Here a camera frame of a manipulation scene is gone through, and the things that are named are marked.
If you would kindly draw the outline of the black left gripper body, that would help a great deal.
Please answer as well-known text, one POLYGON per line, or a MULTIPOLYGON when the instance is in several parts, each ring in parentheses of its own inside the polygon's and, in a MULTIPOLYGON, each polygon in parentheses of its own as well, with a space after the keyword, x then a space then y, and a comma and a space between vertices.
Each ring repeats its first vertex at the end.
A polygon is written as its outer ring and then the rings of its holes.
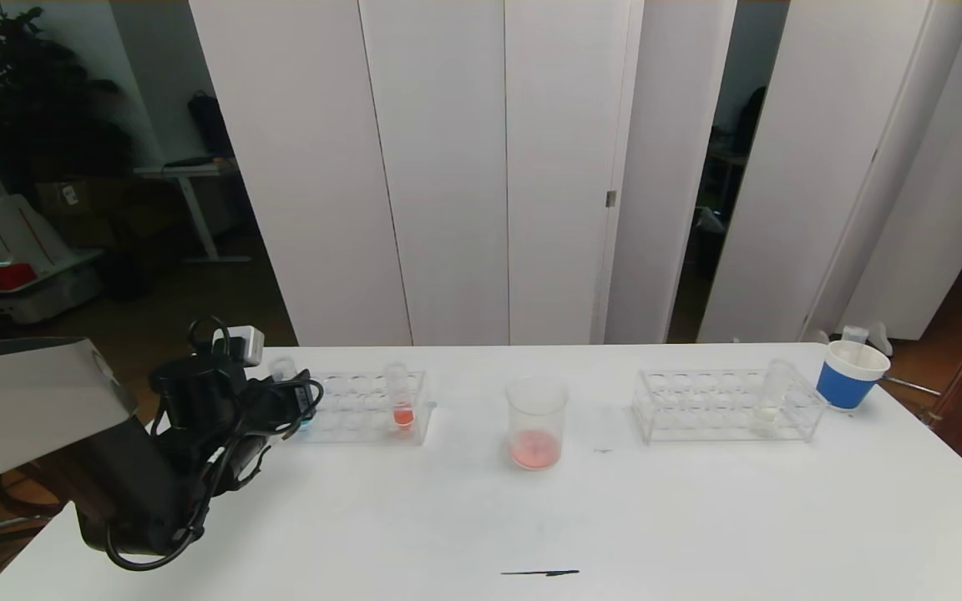
POLYGON ((253 432, 296 432, 317 410, 317 381, 305 369, 276 380, 251 379, 246 388, 246 425, 253 432))

